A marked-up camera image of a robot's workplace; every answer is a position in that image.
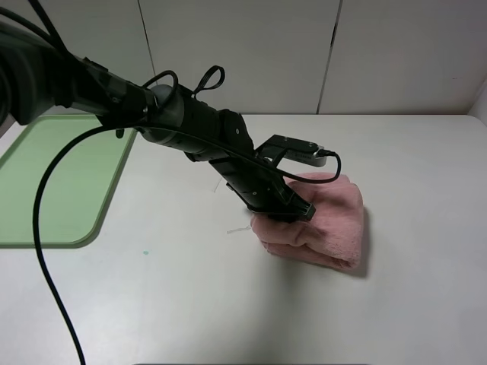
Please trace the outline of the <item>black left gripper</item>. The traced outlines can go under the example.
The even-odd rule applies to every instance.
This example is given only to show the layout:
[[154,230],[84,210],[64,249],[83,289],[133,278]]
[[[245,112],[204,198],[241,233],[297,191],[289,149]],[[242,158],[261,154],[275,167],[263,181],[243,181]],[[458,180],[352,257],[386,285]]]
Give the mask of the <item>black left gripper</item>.
[[278,173],[220,148],[208,148],[207,160],[253,213],[285,223],[310,221],[315,215],[316,208],[300,200]]

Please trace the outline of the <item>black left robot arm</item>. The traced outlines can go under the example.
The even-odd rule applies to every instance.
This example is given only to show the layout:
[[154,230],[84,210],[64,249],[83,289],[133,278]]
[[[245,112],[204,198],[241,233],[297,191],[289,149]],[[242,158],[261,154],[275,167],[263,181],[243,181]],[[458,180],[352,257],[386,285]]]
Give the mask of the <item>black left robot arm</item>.
[[287,222],[314,215],[314,206],[255,152],[241,114],[214,109],[185,87],[140,87],[2,24],[2,117],[28,125],[54,106],[94,114],[106,127],[136,129],[146,141],[209,162],[251,211]]

